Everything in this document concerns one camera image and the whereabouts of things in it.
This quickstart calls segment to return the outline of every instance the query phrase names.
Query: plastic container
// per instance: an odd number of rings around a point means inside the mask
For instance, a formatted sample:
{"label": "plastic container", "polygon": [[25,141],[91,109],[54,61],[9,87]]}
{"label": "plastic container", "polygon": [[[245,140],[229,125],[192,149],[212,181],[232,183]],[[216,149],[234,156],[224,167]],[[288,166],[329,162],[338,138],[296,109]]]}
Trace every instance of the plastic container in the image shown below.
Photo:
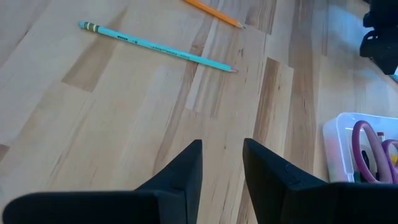
{"label": "plastic container", "polygon": [[[361,120],[367,121],[375,132],[384,132],[386,139],[398,139],[397,118],[360,113],[339,114],[337,118],[323,125],[323,138],[325,140],[325,152],[330,182],[354,182],[356,164],[353,162],[351,135],[355,123]],[[362,144],[369,145],[365,135],[361,135],[361,145]]]}

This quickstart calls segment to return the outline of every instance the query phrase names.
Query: wooden plank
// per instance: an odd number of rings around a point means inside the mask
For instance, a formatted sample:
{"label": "wooden plank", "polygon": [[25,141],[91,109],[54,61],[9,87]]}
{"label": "wooden plank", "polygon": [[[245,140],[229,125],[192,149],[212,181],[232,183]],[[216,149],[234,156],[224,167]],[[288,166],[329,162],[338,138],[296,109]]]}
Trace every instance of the wooden plank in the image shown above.
{"label": "wooden plank", "polygon": [[1,208],[12,198],[46,189],[90,107],[88,97],[63,83],[46,92],[0,163]]}
{"label": "wooden plank", "polygon": [[78,27],[78,21],[86,19],[107,24],[127,3],[125,0],[52,1],[46,7],[0,67],[1,143],[11,144],[46,89],[67,73],[95,39],[95,35]]}

